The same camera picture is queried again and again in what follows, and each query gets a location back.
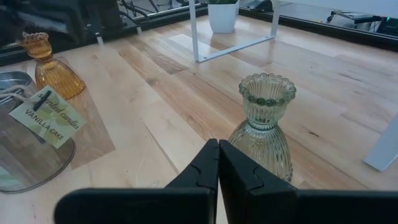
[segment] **glass vase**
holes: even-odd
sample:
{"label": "glass vase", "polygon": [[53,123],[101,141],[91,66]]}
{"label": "glass vase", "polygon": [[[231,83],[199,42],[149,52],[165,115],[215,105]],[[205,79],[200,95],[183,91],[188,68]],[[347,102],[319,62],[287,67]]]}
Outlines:
{"label": "glass vase", "polygon": [[229,142],[276,176],[292,180],[289,147],[278,120],[295,98],[296,88],[287,78],[254,74],[239,84],[247,116],[229,137]]}
{"label": "glass vase", "polygon": [[35,80],[38,89],[49,85],[65,100],[84,90],[85,84],[77,74],[68,65],[52,57],[48,34],[28,34],[18,44],[37,61]]}

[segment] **metal lid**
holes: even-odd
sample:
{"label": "metal lid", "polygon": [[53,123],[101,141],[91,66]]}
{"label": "metal lid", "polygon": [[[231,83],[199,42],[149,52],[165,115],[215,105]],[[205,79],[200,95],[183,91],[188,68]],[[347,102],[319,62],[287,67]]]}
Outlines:
{"label": "metal lid", "polygon": [[[25,72],[0,72],[0,90],[8,89],[14,85],[28,86],[31,82],[31,77]],[[21,94],[23,90],[14,90],[13,93]],[[0,98],[0,105],[10,100],[12,100],[11,96]]]}

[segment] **wooden table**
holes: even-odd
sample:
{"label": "wooden table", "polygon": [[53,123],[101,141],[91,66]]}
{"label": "wooden table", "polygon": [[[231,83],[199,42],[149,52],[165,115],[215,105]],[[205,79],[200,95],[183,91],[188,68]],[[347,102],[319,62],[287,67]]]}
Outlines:
{"label": "wooden table", "polygon": [[[280,121],[295,186],[398,189],[398,164],[379,173],[363,162],[398,112],[397,54],[281,27],[276,40],[197,64],[189,27],[185,21],[56,55],[87,85],[69,101],[87,124],[60,175],[22,194],[0,194],[0,223],[52,223],[55,203],[75,189],[165,186],[207,139],[228,139],[245,118],[238,84],[261,72],[297,86]],[[270,28],[239,17],[235,34],[212,35],[201,17],[199,47],[210,54]],[[0,70],[34,76],[34,68],[28,61]],[[218,223],[226,223],[222,206]]]}

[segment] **green plant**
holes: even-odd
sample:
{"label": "green plant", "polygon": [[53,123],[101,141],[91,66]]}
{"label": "green plant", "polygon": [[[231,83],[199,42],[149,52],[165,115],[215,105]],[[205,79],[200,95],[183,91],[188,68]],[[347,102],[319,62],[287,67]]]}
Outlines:
{"label": "green plant", "polygon": [[208,0],[209,4],[235,4],[238,0]]}

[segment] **potted plant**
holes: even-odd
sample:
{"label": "potted plant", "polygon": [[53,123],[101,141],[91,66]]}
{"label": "potted plant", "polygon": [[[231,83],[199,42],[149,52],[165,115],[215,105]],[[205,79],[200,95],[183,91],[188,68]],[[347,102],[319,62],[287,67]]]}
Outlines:
{"label": "potted plant", "polygon": [[232,33],[239,12],[239,0],[209,0],[210,27],[214,33]]}

